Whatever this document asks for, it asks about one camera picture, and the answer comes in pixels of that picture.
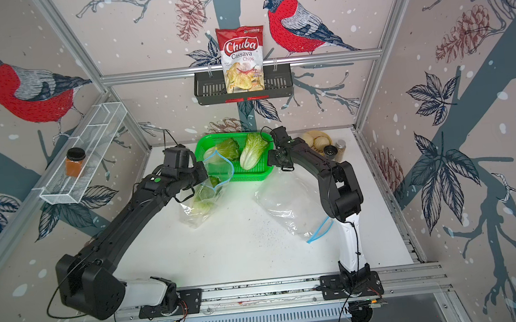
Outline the clear zipper bag blue zip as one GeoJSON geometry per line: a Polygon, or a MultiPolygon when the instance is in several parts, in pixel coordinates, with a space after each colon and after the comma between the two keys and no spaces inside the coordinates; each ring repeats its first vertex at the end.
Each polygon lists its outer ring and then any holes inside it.
{"type": "Polygon", "coordinates": [[[219,208],[224,191],[234,176],[234,165],[218,149],[210,149],[203,156],[208,179],[195,188],[195,194],[181,203],[180,221],[197,228],[219,208]]]}

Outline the chinese cabbage light green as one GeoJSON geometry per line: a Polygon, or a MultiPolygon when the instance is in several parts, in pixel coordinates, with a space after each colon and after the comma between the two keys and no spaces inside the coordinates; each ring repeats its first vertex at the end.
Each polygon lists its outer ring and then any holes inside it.
{"type": "Polygon", "coordinates": [[[243,170],[253,169],[260,161],[264,152],[268,149],[269,142],[260,133],[248,134],[245,147],[239,158],[239,165],[243,170]]]}

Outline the chinese cabbage front dark leaves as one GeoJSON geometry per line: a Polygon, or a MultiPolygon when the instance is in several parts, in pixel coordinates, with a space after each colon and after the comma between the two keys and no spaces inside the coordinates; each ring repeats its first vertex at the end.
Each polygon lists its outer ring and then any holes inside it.
{"type": "Polygon", "coordinates": [[[193,216],[206,216],[210,214],[221,197],[223,186],[218,177],[210,176],[203,184],[199,185],[196,193],[189,203],[186,213],[193,216]]]}

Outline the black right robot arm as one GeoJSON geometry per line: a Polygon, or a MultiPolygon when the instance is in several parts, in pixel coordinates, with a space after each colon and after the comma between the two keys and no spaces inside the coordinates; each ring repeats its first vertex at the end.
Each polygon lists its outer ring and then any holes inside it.
{"type": "Polygon", "coordinates": [[[340,250],[340,272],[354,277],[367,272],[368,263],[361,250],[359,235],[363,193],[351,164],[326,159],[300,138],[277,143],[276,148],[268,152],[267,164],[286,171],[294,170],[295,165],[299,165],[316,178],[324,212],[341,223],[343,245],[340,250]]]}

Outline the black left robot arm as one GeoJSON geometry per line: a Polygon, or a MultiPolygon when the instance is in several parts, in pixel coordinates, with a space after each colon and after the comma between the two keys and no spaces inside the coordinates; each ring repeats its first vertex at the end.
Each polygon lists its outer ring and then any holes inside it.
{"type": "Polygon", "coordinates": [[[58,291],[63,305],[105,320],[122,305],[127,283],[114,272],[141,230],[179,192],[208,178],[200,161],[191,168],[160,165],[137,185],[120,214],[80,253],[64,255],[56,265],[58,291]]]}

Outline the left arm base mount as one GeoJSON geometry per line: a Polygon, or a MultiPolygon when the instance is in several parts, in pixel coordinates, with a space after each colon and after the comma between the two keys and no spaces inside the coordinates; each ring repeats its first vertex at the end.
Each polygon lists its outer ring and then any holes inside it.
{"type": "Polygon", "coordinates": [[[178,289],[175,282],[161,277],[151,277],[150,280],[164,284],[166,287],[165,293],[159,304],[140,307],[140,319],[153,320],[175,315],[187,316],[200,312],[203,294],[201,288],[178,289]]]}

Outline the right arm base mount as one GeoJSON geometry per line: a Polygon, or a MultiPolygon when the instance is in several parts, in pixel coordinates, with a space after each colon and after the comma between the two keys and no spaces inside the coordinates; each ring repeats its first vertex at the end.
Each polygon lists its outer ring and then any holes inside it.
{"type": "Polygon", "coordinates": [[[358,272],[341,271],[338,275],[321,276],[315,287],[323,300],[338,300],[346,297],[382,296],[384,288],[380,276],[368,264],[358,272]]]}

